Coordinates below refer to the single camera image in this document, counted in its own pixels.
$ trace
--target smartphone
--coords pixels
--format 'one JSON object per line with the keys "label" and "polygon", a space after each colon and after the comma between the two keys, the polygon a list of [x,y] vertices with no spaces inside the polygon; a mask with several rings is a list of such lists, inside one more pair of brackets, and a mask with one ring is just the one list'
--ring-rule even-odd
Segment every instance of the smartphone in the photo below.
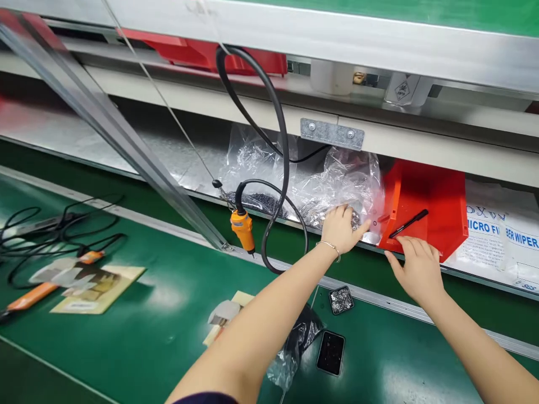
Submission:
{"label": "smartphone", "polygon": [[343,351],[344,337],[331,331],[324,331],[316,367],[332,375],[339,376]]}

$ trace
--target dark sleeve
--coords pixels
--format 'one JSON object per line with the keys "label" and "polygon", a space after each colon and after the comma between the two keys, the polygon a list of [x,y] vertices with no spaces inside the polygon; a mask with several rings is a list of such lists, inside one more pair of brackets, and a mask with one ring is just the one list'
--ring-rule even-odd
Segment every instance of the dark sleeve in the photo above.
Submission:
{"label": "dark sleeve", "polygon": [[223,393],[197,393],[184,397],[174,404],[237,404],[237,401]]}

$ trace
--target tray of screws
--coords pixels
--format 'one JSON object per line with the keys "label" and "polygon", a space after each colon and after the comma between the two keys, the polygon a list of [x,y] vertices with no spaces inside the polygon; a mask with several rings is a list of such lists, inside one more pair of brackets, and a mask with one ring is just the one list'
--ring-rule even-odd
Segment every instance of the tray of screws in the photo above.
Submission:
{"label": "tray of screws", "polygon": [[331,311],[333,314],[341,314],[354,307],[354,299],[348,286],[343,286],[329,293]]}

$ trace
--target red storage bin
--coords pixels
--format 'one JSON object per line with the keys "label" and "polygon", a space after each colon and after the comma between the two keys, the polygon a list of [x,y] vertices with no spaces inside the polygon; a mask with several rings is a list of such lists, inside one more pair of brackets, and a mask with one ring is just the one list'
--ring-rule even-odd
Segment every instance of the red storage bin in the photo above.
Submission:
{"label": "red storage bin", "polygon": [[[143,41],[154,48],[164,59],[172,63],[188,65],[217,73],[215,52],[219,44],[195,39],[184,39],[176,36],[152,34],[143,31],[124,29],[130,39]],[[287,72],[286,55],[266,52],[265,50],[245,48],[268,74],[284,76]],[[238,56],[228,56],[225,68],[229,74],[255,75],[254,70]]]}
{"label": "red storage bin", "polygon": [[468,238],[463,172],[397,159],[383,182],[384,215],[378,219],[380,248],[402,253],[400,243],[389,235],[423,209],[428,209],[428,215],[399,236],[426,240],[440,252],[440,262]]}

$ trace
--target power cord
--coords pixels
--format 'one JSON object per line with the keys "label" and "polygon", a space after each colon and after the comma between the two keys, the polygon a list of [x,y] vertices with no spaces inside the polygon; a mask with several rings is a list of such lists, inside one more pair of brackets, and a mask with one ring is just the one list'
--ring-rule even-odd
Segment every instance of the power cord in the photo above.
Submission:
{"label": "power cord", "polygon": [[[72,213],[71,210],[79,205],[84,205],[87,202],[97,199],[108,198],[110,196],[118,195],[117,200],[108,205],[105,205],[101,208],[92,210],[87,213]],[[75,202],[66,206],[63,210],[61,218],[57,223],[48,228],[42,228],[35,231],[27,232],[23,235],[14,235],[10,237],[4,237],[4,234],[10,228],[19,226],[23,223],[28,222],[30,219],[35,217],[41,212],[41,208],[38,206],[32,206],[30,208],[25,208],[19,210],[18,212],[11,215],[3,228],[0,228],[0,261],[6,261],[9,258],[20,258],[19,262],[11,269],[7,276],[7,282],[10,286],[15,289],[29,289],[37,286],[37,284],[25,284],[20,285],[15,283],[15,277],[17,273],[21,270],[24,264],[32,258],[40,258],[44,256],[60,256],[68,253],[76,253],[77,257],[80,257],[86,254],[91,249],[93,250],[104,250],[105,248],[110,247],[112,244],[118,240],[127,237],[123,233],[116,233],[114,235],[102,238],[97,241],[93,241],[89,244],[84,244],[79,241],[75,241],[77,238],[95,235],[106,231],[113,227],[119,220],[117,216],[111,216],[112,220],[110,223],[107,223],[105,226],[101,226],[98,229],[93,229],[81,233],[71,233],[68,234],[67,230],[73,228],[76,224],[87,220],[88,218],[95,216],[97,214],[103,213],[103,211],[111,206],[117,205],[123,200],[124,196],[119,194],[107,194],[99,197],[89,198],[80,202]],[[30,212],[27,215],[24,215],[22,218],[16,220],[23,213]],[[28,245],[28,239],[39,240],[37,243]],[[7,244],[10,242],[16,242],[16,240],[21,240],[19,243],[16,243],[15,246]],[[67,246],[76,246],[76,248],[65,249]]]}
{"label": "power cord", "polygon": [[[268,226],[266,227],[266,230],[264,232],[264,236],[262,237],[262,251],[261,256],[262,260],[264,261],[264,264],[266,267],[273,273],[281,274],[282,271],[275,268],[273,265],[271,265],[270,261],[268,260],[267,256],[267,241],[268,237],[270,235],[271,229],[273,227],[273,224],[275,221],[277,221],[277,217],[279,215],[279,212],[282,211],[282,206],[285,202],[285,200],[292,206],[294,212],[298,216],[299,220],[301,221],[303,233],[305,235],[305,254],[307,253],[309,249],[309,236],[307,232],[307,226],[305,225],[305,221],[303,220],[302,215],[299,213],[296,206],[292,203],[292,201],[286,196],[286,192],[288,190],[288,183],[290,178],[290,163],[300,163],[308,158],[314,156],[315,154],[321,152],[322,150],[328,148],[329,146],[323,146],[319,148],[318,150],[314,151],[310,155],[305,156],[302,159],[299,160],[290,160],[289,156],[289,149],[288,149],[288,132],[286,131],[286,123],[285,123],[285,116],[282,111],[281,102],[279,101],[279,98],[277,96],[277,93],[275,91],[275,87],[273,87],[273,83],[271,83],[270,78],[264,72],[264,69],[258,64],[258,62],[245,50],[226,45],[226,49],[229,53],[226,53],[225,50],[222,47],[217,48],[216,53],[216,65],[217,65],[217,71],[219,73],[219,77],[221,78],[221,81],[223,82],[223,85],[225,86],[226,91],[228,92],[230,98],[232,98],[232,101],[234,104],[236,104],[237,108],[240,110],[241,114],[245,117],[245,119],[251,124],[251,126],[256,130],[256,132],[260,135],[260,137],[270,146],[275,153],[280,155],[284,162],[283,162],[283,177],[282,177],[282,188],[279,189],[275,185],[258,179],[251,179],[247,181],[243,181],[240,183],[240,185],[237,187],[236,190],[236,214],[238,217],[246,217],[247,213],[245,209],[243,208],[243,205],[241,203],[241,197],[243,194],[243,190],[245,189],[245,186],[249,183],[261,183],[264,184],[274,190],[276,190],[280,197],[279,201],[277,203],[277,207],[275,209],[275,212],[273,212],[273,215],[271,219],[269,220]],[[225,69],[225,59],[228,56],[228,54],[236,55],[242,58],[245,62],[247,62],[253,70],[257,73],[257,75],[262,80],[262,83],[264,83],[264,86],[266,87],[266,90],[268,91],[269,98],[271,102],[273,103],[273,107],[275,109],[275,114],[277,115],[277,122],[279,124],[279,131],[281,133],[281,139],[282,139],[282,151],[279,151],[279,149],[271,142],[271,140],[268,138],[266,133],[254,122],[254,120],[251,118],[245,107],[242,105],[240,99],[238,98],[236,91],[234,91],[234,88],[232,88],[232,84],[230,83],[229,77],[227,75],[226,69]],[[254,253],[254,249],[247,249],[248,252],[251,254]]]}
{"label": "power cord", "polygon": [[[266,87],[266,90],[269,93],[269,97],[273,103],[273,106],[275,107],[276,111],[277,108],[279,108],[282,112],[282,106],[281,102],[279,101],[277,97],[277,93],[275,91],[275,87],[273,87],[273,83],[271,83],[271,79],[268,77],[266,72],[264,72],[264,69],[258,64],[258,62],[246,51],[239,47],[234,47],[231,45],[226,45],[226,49],[230,52],[230,54],[234,54],[236,56],[239,56],[243,60],[245,60],[249,65],[255,70],[257,75],[261,78],[262,82],[264,83],[264,86]],[[266,142],[266,144],[279,156],[283,157],[282,152],[273,144],[273,142],[269,139],[268,135],[257,125],[256,122],[254,122],[253,118],[251,118],[251,115],[247,112],[243,104],[241,103],[239,97],[236,94],[236,91],[232,87],[232,83],[230,82],[229,76],[225,69],[225,59],[227,57],[227,53],[222,47],[217,48],[217,54],[216,54],[216,61],[217,61],[217,72],[219,73],[219,77],[221,78],[221,81],[223,85],[225,86],[226,92],[229,94],[230,98],[236,105],[236,107],[240,110],[241,114],[244,116],[244,118],[249,122],[249,124],[255,129],[255,131],[258,133],[258,135]],[[279,130],[282,132],[281,124],[279,123]],[[288,159],[288,162],[290,163],[303,163],[304,161],[310,159],[311,157],[315,156],[316,154],[327,150],[331,147],[331,145],[324,145],[312,153],[306,155],[305,157],[302,157],[298,160],[290,160]]]}

